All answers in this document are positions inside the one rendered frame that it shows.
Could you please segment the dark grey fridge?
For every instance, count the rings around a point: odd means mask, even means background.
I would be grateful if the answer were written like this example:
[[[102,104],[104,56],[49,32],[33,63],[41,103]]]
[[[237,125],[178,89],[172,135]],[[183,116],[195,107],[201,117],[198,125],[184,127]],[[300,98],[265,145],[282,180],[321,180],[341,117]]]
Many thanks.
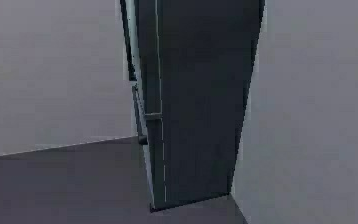
[[[231,192],[266,0],[126,0],[151,211]]]

